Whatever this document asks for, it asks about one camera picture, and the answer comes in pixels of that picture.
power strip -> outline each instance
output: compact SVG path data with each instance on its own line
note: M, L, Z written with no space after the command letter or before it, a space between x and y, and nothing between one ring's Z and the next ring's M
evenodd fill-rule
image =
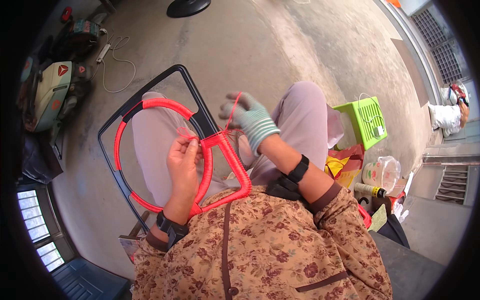
M110 47L112 47L110 44L106 44L103 46L102 51L100 51L100 54L96 58L97 63L101 63L107 52L110 50Z

floral jacket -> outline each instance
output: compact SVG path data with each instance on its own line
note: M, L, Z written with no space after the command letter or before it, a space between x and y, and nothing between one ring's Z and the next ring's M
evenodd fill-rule
M194 216L166 253L142 239L133 299L392 299L349 190L337 186L315 215L264 191Z

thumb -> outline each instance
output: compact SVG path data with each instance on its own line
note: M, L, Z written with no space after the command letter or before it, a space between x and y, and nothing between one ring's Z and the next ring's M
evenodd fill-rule
M197 155L198 150L198 141L197 139L193 139L188 144L187 150L185 151L185 159L187 161L195 161L195 156Z

gray glove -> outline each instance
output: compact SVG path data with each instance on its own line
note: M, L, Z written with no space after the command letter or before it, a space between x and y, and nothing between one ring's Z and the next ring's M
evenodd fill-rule
M221 119L229 119L238 94L238 92L227 94L227 99L230 101L220 107L218 116ZM252 95L245 92L241 93L228 128L242 128L255 156L259 156L257 148L267 136L280 133L280 129L273 122L267 109Z

right hand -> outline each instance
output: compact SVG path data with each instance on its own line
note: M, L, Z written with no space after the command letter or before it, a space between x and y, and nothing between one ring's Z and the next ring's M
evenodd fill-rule
M464 128L468 121L470 110L468 109L467 105L463 103L463 101L460 101L458 106L460 107L460 128Z
M220 107L218 116L221 119L229 119L238 94L239 92L227 94L227 99L230 101ZM237 106L233 111L232 122L228 128L242 128L255 156L259 156L258 146L267 136L280 133L280 129L273 122L267 109L257 102L252 95L244 92L240 95Z

